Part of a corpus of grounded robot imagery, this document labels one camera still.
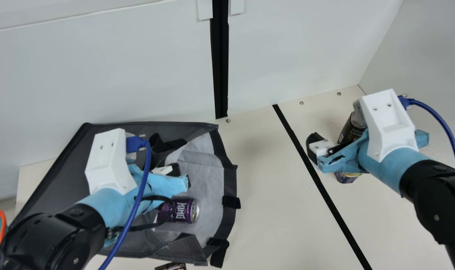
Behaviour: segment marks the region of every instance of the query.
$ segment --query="purple can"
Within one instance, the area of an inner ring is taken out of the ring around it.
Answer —
[[[192,224],[199,216],[199,205],[193,198],[173,198],[174,213],[168,222]],[[164,203],[157,213],[157,220],[165,219],[171,213],[171,204]]]

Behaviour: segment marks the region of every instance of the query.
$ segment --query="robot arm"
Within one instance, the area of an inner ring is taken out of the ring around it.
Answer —
[[[0,270],[81,270],[101,248],[120,237],[130,212],[137,217],[187,191],[187,175],[147,174],[133,164],[136,152],[144,150],[142,142],[122,129],[97,134],[85,171],[91,194],[58,214],[34,214],[17,223],[3,239]],[[147,187],[134,212],[143,177]]]
[[[370,173],[411,201],[455,268],[455,169],[418,151],[428,134],[415,130],[392,89],[359,99],[354,109],[367,127],[362,136],[335,146],[313,133],[308,156],[324,173]]]

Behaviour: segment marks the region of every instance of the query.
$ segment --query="black cable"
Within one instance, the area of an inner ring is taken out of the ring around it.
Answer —
[[[161,221],[158,221],[156,223],[139,225],[139,226],[131,226],[129,229],[130,232],[139,232],[139,231],[143,231],[146,229],[152,229],[155,227],[159,227],[162,224],[166,223],[169,220],[169,218],[172,216],[172,214],[174,214],[174,202],[168,197],[159,196],[159,195],[151,195],[151,196],[142,197],[142,201],[151,201],[151,203],[152,203],[152,201],[164,201],[166,203],[171,204],[171,212],[164,219],[162,219]],[[115,232],[115,233],[121,232],[123,230],[123,228],[124,227],[121,227],[121,226],[114,227],[113,232]]]

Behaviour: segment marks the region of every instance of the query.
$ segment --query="can lid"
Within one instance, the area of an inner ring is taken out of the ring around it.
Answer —
[[[195,222],[197,217],[199,215],[199,206],[197,204],[197,201],[193,201],[193,205],[191,206],[191,220],[192,222]]]

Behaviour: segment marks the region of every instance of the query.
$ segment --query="velcro strap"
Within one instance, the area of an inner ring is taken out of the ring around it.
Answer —
[[[211,255],[211,265],[217,268],[222,268],[224,263],[224,257],[229,247],[229,241],[211,238],[208,242],[210,246],[219,246],[219,249]]]
[[[236,197],[223,196],[223,205],[224,207],[241,209],[241,200]]]

